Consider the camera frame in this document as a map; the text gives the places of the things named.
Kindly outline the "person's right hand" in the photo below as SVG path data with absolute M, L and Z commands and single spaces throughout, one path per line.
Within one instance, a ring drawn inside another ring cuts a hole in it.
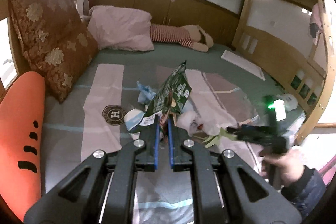
M 269 177 L 270 166 L 274 165 L 280 173 L 283 186 L 290 186 L 298 181 L 305 170 L 303 164 L 303 150 L 300 146 L 293 146 L 287 153 L 271 154 L 267 149 L 259 152 L 263 158 L 260 175 L 264 178 Z

